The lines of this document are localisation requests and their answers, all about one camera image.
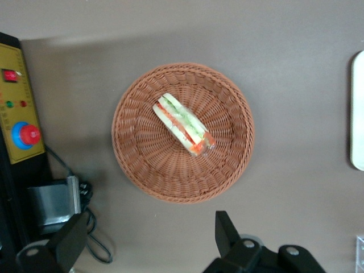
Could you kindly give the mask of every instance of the red switch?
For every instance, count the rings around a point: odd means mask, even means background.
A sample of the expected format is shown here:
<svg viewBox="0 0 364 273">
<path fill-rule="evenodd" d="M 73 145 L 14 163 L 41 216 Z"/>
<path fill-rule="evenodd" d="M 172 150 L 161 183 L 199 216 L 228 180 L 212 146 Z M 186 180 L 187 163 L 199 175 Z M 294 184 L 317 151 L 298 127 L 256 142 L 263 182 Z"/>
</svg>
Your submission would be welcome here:
<svg viewBox="0 0 364 273">
<path fill-rule="evenodd" d="M 14 70 L 2 69 L 2 76 L 6 82 L 18 82 L 18 76 Z"/>
<path fill-rule="evenodd" d="M 20 139 L 25 145 L 35 145 L 40 141 L 40 131 L 34 125 L 25 125 L 20 130 Z"/>
</svg>

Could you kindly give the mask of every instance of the power cord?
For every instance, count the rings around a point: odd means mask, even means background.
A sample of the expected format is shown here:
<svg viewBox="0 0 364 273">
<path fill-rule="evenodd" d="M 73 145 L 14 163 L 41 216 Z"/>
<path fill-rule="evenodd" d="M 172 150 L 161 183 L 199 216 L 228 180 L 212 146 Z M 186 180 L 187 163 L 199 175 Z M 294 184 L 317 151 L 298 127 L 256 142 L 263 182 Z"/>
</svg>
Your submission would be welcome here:
<svg viewBox="0 0 364 273">
<path fill-rule="evenodd" d="M 45 146 L 45 150 L 49 152 L 49 154 L 52 155 L 68 171 L 69 176 L 74 175 L 71 168 L 47 145 Z M 80 183 L 79 187 L 80 187 L 81 211 L 87 212 L 87 214 L 89 215 L 87 221 L 87 235 L 91 241 L 93 241 L 99 248 L 101 248 L 106 253 L 107 259 L 101 258 L 98 254 L 96 254 L 94 249 L 91 248 L 89 241 L 86 242 L 86 248 L 88 249 L 91 256 L 98 262 L 103 264 L 111 264 L 113 262 L 113 256 L 110 250 L 105 245 L 103 245 L 100 242 L 100 240 L 95 237 L 95 235 L 93 235 L 97 227 L 97 219 L 95 214 L 88 207 L 88 205 L 91 202 L 91 197 L 93 196 L 92 185 L 89 182 L 85 181 Z"/>
</svg>

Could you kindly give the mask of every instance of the yellow control panel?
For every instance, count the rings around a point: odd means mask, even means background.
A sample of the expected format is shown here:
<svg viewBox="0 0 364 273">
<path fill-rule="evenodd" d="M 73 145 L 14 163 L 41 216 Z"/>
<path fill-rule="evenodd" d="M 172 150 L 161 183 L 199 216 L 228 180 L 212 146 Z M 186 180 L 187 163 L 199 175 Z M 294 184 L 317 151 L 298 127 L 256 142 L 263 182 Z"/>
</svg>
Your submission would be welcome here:
<svg viewBox="0 0 364 273">
<path fill-rule="evenodd" d="M 22 51 L 1 43 L 0 127 L 11 164 L 45 152 Z"/>
</svg>

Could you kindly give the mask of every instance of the brown woven basket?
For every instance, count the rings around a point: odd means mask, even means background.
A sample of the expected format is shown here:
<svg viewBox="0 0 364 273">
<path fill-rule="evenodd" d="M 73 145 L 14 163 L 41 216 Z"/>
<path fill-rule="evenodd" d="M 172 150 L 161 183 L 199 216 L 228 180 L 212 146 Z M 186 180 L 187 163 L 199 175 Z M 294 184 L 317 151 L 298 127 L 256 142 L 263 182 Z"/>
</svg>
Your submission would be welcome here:
<svg viewBox="0 0 364 273">
<path fill-rule="evenodd" d="M 209 129 L 216 147 L 192 157 L 153 112 L 169 92 Z M 245 170 L 254 124 L 241 91 L 204 65 L 159 66 L 128 88 L 115 111 L 113 147 L 120 167 L 140 189 L 175 203 L 208 200 L 227 190 Z"/>
</svg>

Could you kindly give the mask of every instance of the wrapped sandwich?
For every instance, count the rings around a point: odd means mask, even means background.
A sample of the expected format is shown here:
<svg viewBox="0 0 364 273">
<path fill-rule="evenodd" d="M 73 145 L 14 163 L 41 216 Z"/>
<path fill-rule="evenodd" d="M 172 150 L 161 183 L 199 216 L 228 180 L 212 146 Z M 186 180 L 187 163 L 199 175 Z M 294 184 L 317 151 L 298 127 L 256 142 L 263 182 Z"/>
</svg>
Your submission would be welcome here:
<svg viewBox="0 0 364 273">
<path fill-rule="evenodd" d="M 202 122 L 171 94 L 162 95 L 153 110 L 192 155 L 204 154 L 215 146 L 215 140 Z"/>
</svg>

